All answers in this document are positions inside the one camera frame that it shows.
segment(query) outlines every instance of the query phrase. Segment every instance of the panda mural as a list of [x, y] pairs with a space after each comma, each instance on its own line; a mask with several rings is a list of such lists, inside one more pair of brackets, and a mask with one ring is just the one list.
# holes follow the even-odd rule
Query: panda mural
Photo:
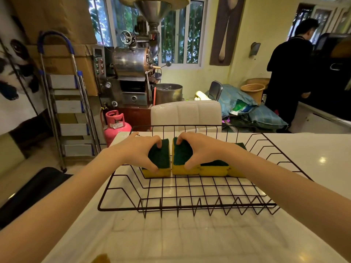
[[29, 62], [24, 35], [0, 10], [0, 135], [44, 111], [44, 95]]

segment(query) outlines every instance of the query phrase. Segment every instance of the wire basket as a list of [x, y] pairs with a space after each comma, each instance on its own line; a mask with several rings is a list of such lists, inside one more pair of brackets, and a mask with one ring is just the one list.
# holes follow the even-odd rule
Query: wire basket
[[[229, 133], [229, 128], [223, 130], [221, 125], [155, 125], [150, 129], [140, 134], [159, 135], [168, 138], [170, 144], [173, 137], [186, 131], [202, 132], [230, 143], [243, 142], [253, 154], [312, 180], [263, 133]], [[192, 210], [195, 216], [198, 209], [207, 209], [211, 216], [214, 209], [222, 209], [225, 215], [233, 209], [241, 215], [249, 209], [257, 215], [263, 210], [273, 215], [280, 208], [246, 178], [185, 175], [146, 179], [141, 168], [131, 165], [121, 166], [110, 177], [98, 205], [99, 211], [136, 210], [144, 217], [148, 212], [160, 212], [162, 217], [162, 212], [170, 210], [177, 211], [177, 215], [181, 210]]]

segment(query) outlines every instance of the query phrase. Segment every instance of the ladder handle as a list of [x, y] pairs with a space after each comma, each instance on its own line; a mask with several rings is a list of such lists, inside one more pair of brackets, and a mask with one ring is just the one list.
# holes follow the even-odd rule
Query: ladder handle
[[74, 50], [73, 50], [73, 47], [72, 47], [70, 40], [62, 33], [58, 32], [58, 31], [54, 31], [54, 30], [48, 30], [48, 31], [42, 32], [39, 35], [38, 41], [37, 41], [37, 47], [38, 47], [38, 52], [40, 54], [44, 54], [44, 39], [46, 36], [50, 36], [50, 35], [57, 35], [57, 36], [62, 37], [66, 42], [69, 53], [74, 55]]

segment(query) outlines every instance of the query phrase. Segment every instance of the sponge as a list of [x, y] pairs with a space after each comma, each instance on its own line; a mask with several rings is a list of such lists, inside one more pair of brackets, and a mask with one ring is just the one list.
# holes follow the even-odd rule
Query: sponge
[[193, 155], [193, 149], [190, 144], [183, 140], [180, 145], [176, 145], [177, 137], [173, 139], [172, 142], [172, 173], [174, 175], [196, 175], [200, 173], [200, 165], [195, 166], [194, 168], [187, 170], [184, 167], [184, 164], [191, 158]]
[[[242, 147], [243, 149], [246, 150], [246, 147], [245, 147], [244, 143], [236, 143], [236, 145], [238, 145], [238, 146], [240, 146], [240, 147]], [[229, 166], [228, 175], [231, 176], [231, 177], [245, 178], [245, 175], [243, 175], [240, 172], [238, 172], [233, 166]]]
[[162, 140], [162, 147], [153, 145], [148, 154], [149, 159], [158, 167], [158, 173], [153, 174], [147, 169], [142, 168], [145, 178], [162, 178], [171, 176], [171, 163], [169, 162], [169, 140]]
[[228, 169], [229, 165], [220, 160], [203, 163], [200, 166], [200, 176], [226, 176]]

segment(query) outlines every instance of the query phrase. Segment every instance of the step ladder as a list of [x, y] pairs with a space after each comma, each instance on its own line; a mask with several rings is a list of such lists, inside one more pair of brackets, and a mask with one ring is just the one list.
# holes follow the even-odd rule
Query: step ladder
[[[57, 35], [66, 41], [71, 55], [74, 75], [47, 74], [44, 67], [44, 39], [46, 36]], [[63, 172], [67, 171], [64, 157], [96, 156], [101, 147], [96, 131], [94, 118], [89, 105], [83, 74], [77, 70], [74, 50], [69, 39], [57, 31], [42, 33], [37, 42], [42, 70], [40, 75], [44, 85], [46, 105], [50, 115], [51, 127], [59, 154], [59, 164]], [[58, 114], [85, 114], [86, 123], [60, 123]], [[65, 140], [68, 136], [89, 136], [90, 140]]]

